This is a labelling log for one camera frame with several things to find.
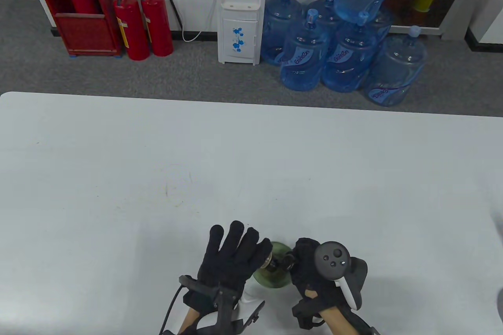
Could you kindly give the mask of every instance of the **dispenser cabinet door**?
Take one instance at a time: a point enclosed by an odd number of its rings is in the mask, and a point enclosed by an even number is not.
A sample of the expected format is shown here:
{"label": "dispenser cabinet door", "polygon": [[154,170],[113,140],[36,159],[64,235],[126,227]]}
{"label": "dispenser cabinet door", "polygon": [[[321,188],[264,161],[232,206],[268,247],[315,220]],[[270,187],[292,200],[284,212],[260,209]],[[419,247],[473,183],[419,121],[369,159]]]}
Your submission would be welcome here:
{"label": "dispenser cabinet door", "polygon": [[223,21],[223,52],[227,56],[253,59],[257,43],[257,21]]}

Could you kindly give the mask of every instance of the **red fire extinguisher cabinet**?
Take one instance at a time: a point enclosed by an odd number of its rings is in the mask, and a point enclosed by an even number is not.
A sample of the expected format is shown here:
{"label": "red fire extinguisher cabinet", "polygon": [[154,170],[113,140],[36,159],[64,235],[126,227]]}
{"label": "red fire extinguisher cabinet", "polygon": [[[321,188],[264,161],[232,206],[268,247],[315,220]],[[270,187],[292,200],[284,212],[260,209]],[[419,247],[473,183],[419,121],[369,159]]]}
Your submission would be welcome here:
{"label": "red fire extinguisher cabinet", "polygon": [[122,40],[114,15],[113,0],[45,0],[70,55],[116,55],[122,53]]}

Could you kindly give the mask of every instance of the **fire extinguisher label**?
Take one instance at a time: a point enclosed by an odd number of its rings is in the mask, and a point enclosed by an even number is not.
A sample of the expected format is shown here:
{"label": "fire extinguisher label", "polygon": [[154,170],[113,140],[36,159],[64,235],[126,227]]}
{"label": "fire extinguisher label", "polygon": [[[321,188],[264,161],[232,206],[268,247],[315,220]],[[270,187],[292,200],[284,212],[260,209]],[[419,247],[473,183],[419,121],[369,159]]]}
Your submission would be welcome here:
{"label": "fire extinguisher label", "polygon": [[127,42],[127,38],[126,38],[126,33],[124,32],[124,28],[127,27],[127,23],[122,22],[119,17],[117,17],[117,22],[119,23],[119,28],[121,30],[122,40],[124,41],[124,46],[126,46],[126,48],[129,48],[129,43]]}
{"label": "fire extinguisher label", "polygon": [[151,19],[149,19],[149,17],[145,17],[145,21],[147,22],[147,34],[149,35],[149,41],[151,41],[152,43],[151,31],[149,29],[149,23],[151,22]]}

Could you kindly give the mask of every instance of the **vr controller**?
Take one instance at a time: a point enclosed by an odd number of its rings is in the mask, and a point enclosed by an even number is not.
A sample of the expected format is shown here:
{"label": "vr controller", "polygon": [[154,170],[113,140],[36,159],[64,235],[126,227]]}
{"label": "vr controller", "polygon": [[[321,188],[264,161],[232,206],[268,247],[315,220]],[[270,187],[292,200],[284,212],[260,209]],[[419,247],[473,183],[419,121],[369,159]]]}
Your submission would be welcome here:
{"label": "vr controller", "polygon": [[[293,254],[275,256],[272,252],[261,267],[269,272],[282,270],[289,272],[298,263]],[[362,306],[361,289],[367,277],[367,263],[350,256],[347,249],[339,242],[325,242],[314,252],[314,265],[319,274],[327,280],[333,280],[341,287],[345,300],[350,308],[359,310]]]}

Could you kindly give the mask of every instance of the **forearm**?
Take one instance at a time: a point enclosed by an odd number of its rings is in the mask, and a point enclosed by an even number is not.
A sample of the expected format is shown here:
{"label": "forearm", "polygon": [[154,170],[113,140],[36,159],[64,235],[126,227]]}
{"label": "forearm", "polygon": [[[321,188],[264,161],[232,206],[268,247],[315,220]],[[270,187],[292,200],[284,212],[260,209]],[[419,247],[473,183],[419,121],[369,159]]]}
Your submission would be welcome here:
{"label": "forearm", "polygon": [[319,313],[334,335],[359,335],[345,319],[338,308],[330,308]]}
{"label": "forearm", "polygon": [[178,334],[184,332],[187,329],[187,327],[189,327],[191,324],[197,321],[198,318],[199,318],[199,312],[197,312],[193,308],[189,308],[189,311],[185,316],[184,322],[182,323],[182,326],[180,327]]}

